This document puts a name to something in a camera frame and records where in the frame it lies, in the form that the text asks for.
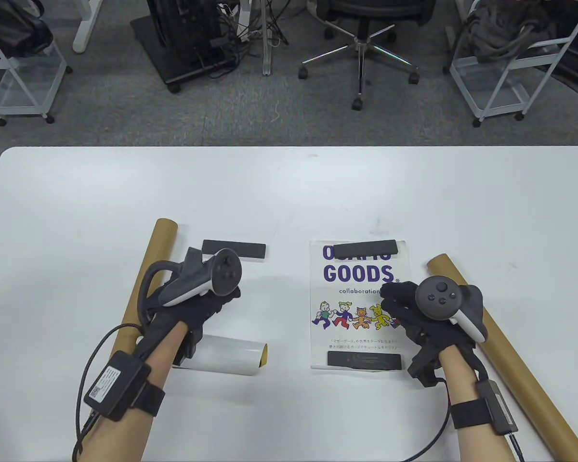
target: office chair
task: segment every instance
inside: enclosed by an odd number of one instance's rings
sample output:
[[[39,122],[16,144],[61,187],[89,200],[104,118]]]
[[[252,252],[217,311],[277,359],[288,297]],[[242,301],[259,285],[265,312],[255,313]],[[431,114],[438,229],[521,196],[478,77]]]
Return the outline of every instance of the office chair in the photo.
[[[418,68],[403,57],[392,53],[382,46],[374,44],[372,38],[390,31],[395,24],[387,26],[375,33],[369,33],[370,22],[374,20],[399,21],[412,20],[418,25],[426,24],[432,18],[435,0],[317,0],[317,17],[322,20],[328,28],[337,30],[340,33],[353,38],[353,44],[346,44],[340,48],[328,51],[321,55],[302,61],[302,67],[298,72],[298,78],[304,80],[308,78],[306,64],[318,59],[339,53],[341,51],[355,49],[358,53],[358,87],[357,98],[353,100],[351,108],[356,111],[362,110],[362,95],[364,94],[364,57],[366,50],[373,50],[381,55],[405,64],[411,73],[408,82],[417,85],[420,76]],[[358,21],[357,34],[352,34],[332,21],[338,18],[349,18]]]

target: cardboard tube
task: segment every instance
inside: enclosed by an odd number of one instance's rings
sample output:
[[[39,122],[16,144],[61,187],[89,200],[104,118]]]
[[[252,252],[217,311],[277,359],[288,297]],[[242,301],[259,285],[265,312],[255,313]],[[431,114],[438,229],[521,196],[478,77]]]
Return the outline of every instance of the cardboard tube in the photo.
[[[267,363],[267,344],[215,335],[203,335],[195,355],[179,369],[255,375]]]
[[[436,256],[426,266],[434,276],[446,276],[456,284],[467,284],[446,254]],[[484,324],[488,330],[488,340],[480,344],[481,349],[555,460],[578,462],[578,437],[486,309],[484,309]]]
[[[168,260],[170,258],[176,236],[177,223],[168,220],[167,218],[159,218],[157,220],[150,241],[148,242],[148,248],[145,251],[144,261],[141,263],[139,274],[137,275],[137,279],[135,279],[135,286],[133,286],[131,298],[129,298],[126,311],[124,312],[124,317],[122,317],[122,324],[133,323],[141,325],[139,323],[139,317],[137,316],[137,293],[139,292],[139,286],[141,286],[144,274],[151,264],[159,260]],[[148,293],[158,289],[162,279],[163,271],[160,271],[154,276]],[[113,343],[111,356],[118,350],[125,351],[129,354],[135,351],[137,337],[139,337],[139,331],[135,328],[126,327],[120,329],[116,336],[116,341]]]

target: hand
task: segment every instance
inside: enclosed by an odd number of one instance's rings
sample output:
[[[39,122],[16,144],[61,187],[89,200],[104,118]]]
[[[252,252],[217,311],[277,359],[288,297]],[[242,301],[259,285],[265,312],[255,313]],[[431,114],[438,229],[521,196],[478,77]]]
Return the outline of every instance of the hand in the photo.
[[[381,287],[381,308],[399,321],[405,333],[417,345],[426,342],[439,351],[452,345],[471,345],[475,342],[464,330],[450,321],[435,321],[423,314],[415,302],[417,284],[413,282],[390,282]]]
[[[240,288],[236,288],[232,293],[225,297],[219,297],[209,291],[205,295],[195,295],[177,305],[163,307],[158,302],[158,295],[164,286],[156,289],[145,301],[145,310],[149,318],[162,311],[169,314],[177,321],[182,321],[188,325],[188,330],[196,331],[203,326],[203,323],[210,319],[214,314],[221,311],[225,303],[240,297]]]

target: black bag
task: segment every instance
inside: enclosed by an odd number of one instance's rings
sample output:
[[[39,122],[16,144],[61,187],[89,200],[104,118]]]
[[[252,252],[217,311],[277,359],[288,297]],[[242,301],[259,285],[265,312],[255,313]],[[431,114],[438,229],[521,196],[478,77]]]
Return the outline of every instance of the black bag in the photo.
[[[454,49],[480,63],[508,60],[529,46],[557,37],[541,0],[480,0],[461,31]]]
[[[39,0],[32,0],[43,16]],[[11,0],[0,0],[0,50],[7,58],[34,56],[53,42],[47,24]]]

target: chair base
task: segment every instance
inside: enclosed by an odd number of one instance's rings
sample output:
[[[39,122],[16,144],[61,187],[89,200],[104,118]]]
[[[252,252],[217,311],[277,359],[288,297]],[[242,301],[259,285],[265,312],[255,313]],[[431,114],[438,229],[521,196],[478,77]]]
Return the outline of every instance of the chair base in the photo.
[[[351,32],[343,29],[342,27],[332,23],[332,22],[326,22],[326,26],[329,29],[335,29],[338,32],[345,34],[351,38],[353,38],[353,44],[346,44],[343,45],[339,48],[333,49],[331,51],[328,51],[326,53],[322,53],[320,55],[317,55],[315,57],[309,58],[305,61],[302,61],[302,67],[300,67],[300,71],[298,72],[298,78],[300,80],[304,80],[308,78],[308,70],[306,68],[307,64],[310,64],[312,62],[318,61],[322,58],[331,56],[331,55],[335,55],[337,53],[340,53],[341,51],[346,51],[346,50],[355,50],[357,51],[357,98],[355,98],[353,100],[353,104],[351,106],[351,108],[353,110],[362,110],[362,97],[364,96],[364,61],[365,61],[365,57],[366,57],[366,50],[372,50],[376,53],[379,53],[380,55],[385,56],[388,59],[392,59],[395,62],[400,62],[402,64],[405,64],[405,66],[407,68],[409,68],[411,70],[411,74],[408,78],[408,82],[410,84],[416,85],[419,81],[420,81],[420,76],[418,74],[418,67],[411,63],[410,61],[407,61],[406,59],[404,59],[403,57],[392,53],[390,50],[379,46],[377,44],[374,44],[371,39],[374,37],[377,37],[377,35],[381,35],[383,33],[386,33],[387,31],[389,31],[391,28],[393,28],[395,26],[395,24],[392,24],[390,26],[387,26],[386,28],[383,28],[375,33],[372,33],[369,35],[368,33],[368,20],[360,20],[359,22],[359,27],[358,27],[358,33],[357,35],[352,34]]]

